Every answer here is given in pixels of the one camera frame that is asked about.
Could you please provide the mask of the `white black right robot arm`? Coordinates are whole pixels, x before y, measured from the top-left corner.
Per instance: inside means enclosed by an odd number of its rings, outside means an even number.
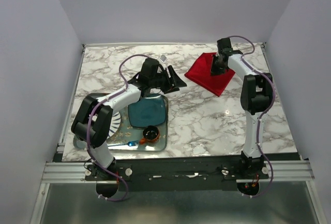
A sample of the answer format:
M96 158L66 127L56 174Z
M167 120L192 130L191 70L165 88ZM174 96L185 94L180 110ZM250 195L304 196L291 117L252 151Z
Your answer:
M242 80L240 103L246 115L246 137L235 170L243 178L250 178L262 171L262 152L265 115L275 101L272 75L262 73L244 59L239 50L223 48L213 55L211 75L221 75L233 70Z

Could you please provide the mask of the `red cloth napkin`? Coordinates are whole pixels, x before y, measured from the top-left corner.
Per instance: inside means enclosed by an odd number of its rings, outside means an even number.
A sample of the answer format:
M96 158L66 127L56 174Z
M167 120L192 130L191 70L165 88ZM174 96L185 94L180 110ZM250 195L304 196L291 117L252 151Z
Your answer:
M212 76L211 67L213 56L215 54L215 52L202 53L185 73L185 77L220 97L235 75L235 72L232 69L229 69L225 74Z

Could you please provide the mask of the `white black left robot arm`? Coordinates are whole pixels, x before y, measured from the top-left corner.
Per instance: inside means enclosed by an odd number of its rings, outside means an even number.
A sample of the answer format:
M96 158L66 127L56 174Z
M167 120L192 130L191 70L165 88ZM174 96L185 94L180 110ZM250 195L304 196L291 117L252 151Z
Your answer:
M148 98L152 89L168 94L186 85L172 66L163 68L156 59L145 56L140 72L125 81L124 87L99 98L89 94L83 99L71 131L77 139L87 143L87 152L103 180L116 175L115 158L107 145L113 115Z

